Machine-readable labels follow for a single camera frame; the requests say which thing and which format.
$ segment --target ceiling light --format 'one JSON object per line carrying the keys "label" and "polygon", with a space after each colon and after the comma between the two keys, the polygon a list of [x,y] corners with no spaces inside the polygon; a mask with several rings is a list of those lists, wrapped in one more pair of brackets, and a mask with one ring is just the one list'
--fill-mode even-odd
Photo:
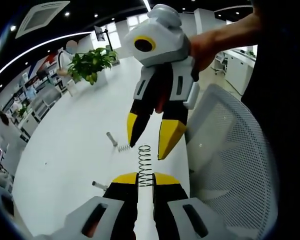
{"label": "ceiling light", "polygon": [[60,39],[65,39],[65,38],[69,38],[69,37],[73,37],[73,36],[78,36],[78,35],[88,35],[91,34],[92,31],[85,31],[85,32],[79,32],[79,33],[74,33],[74,34],[70,34],[70,35],[65,35],[65,36],[60,36],[45,42],[42,42],[40,44],[38,44],[37,46],[31,47],[30,49],[28,49],[27,51],[24,51],[23,53],[21,53],[20,55],[16,56],[14,59],[12,59],[10,62],[8,62],[3,68],[0,69],[0,74],[2,74],[2,72],[4,70],[7,69],[7,67],[9,67],[11,64],[13,64],[15,61],[17,61],[19,58],[21,58],[22,56],[30,53],[32,50],[35,50],[43,45],[46,45],[48,43],[52,43],[54,41],[60,40]]}
{"label": "ceiling light", "polygon": [[148,10],[148,12],[150,12],[150,11],[151,11],[151,8],[150,8],[150,5],[149,5],[148,0],[143,0],[143,3],[144,3],[144,5],[145,5],[146,9]]}
{"label": "ceiling light", "polygon": [[16,30],[17,29],[17,27],[15,26],[15,25],[12,25],[11,27],[10,27],[10,31],[11,32],[13,32],[14,30]]}

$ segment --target metal spring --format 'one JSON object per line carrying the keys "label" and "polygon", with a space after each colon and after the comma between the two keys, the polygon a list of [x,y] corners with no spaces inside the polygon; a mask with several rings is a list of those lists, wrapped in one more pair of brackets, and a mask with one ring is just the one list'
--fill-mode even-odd
{"label": "metal spring", "polygon": [[151,187],[154,185],[151,168],[151,147],[142,145],[139,147],[139,187]]}
{"label": "metal spring", "polygon": [[120,153],[120,152],[129,150],[130,149],[130,145],[129,144],[125,144],[125,145],[118,146],[117,148],[118,148],[118,151]]}

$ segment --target metal rod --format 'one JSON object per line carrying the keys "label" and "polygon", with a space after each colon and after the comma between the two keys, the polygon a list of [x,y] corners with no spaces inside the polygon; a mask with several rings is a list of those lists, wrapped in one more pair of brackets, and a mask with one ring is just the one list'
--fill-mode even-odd
{"label": "metal rod", "polygon": [[107,132],[106,135],[108,136],[108,138],[110,139],[110,141],[112,142],[112,145],[114,147],[118,146],[118,143],[115,141],[115,139],[112,137],[110,132]]}

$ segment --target gray gripper housing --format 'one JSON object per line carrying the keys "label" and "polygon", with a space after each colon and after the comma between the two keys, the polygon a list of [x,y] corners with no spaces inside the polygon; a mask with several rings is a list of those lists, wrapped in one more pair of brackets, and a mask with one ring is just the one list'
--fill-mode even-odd
{"label": "gray gripper housing", "polygon": [[250,240],[230,232],[221,215],[198,198],[168,202],[180,240]]}

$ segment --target white mesh backrest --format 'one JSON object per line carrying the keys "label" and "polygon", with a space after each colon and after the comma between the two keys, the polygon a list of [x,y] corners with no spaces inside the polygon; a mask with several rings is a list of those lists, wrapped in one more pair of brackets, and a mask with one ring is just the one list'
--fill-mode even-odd
{"label": "white mesh backrest", "polygon": [[191,194],[224,217],[229,230],[263,239],[277,219],[277,170],[250,111],[211,84],[187,124]]}

